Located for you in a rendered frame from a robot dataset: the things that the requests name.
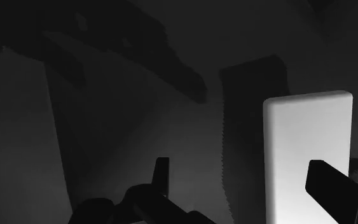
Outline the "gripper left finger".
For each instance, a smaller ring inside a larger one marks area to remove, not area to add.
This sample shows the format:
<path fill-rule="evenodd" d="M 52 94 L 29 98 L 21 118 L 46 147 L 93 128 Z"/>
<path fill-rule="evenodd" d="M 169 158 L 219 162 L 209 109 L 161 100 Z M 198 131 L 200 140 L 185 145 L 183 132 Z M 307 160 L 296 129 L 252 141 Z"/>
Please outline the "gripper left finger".
<path fill-rule="evenodd" d="M 216 224 L 198 211 L 186 212 L 169 200 L 168 157 L 156 159 L 150 184 L 131 186 L 119 204 L 106 198 L 83 201 L 67 224 Z"/>

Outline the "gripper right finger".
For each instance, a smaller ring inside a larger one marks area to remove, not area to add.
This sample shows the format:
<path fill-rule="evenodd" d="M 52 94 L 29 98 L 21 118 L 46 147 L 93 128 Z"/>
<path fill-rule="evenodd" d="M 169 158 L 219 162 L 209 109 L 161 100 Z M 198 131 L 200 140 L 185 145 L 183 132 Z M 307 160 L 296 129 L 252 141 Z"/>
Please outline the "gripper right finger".
<path fill-rule="evenodd" d="M 327 162 L 309 161 L 305 190 L 338 224 L 358 224 L 358 183 Z"/>

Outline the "white rectangular slab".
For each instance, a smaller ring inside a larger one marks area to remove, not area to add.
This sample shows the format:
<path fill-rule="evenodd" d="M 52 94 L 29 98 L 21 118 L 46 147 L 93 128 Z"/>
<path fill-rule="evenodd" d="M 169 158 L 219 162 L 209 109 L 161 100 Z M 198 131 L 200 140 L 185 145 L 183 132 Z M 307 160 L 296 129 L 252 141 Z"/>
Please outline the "white rectangular slab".
<path fill-rule="evenodd" d="M 263 103 L 266 224 L 337 224 L 306 192 L 311 160 L 348 174 L 353 96 L 331 91 Z"/>

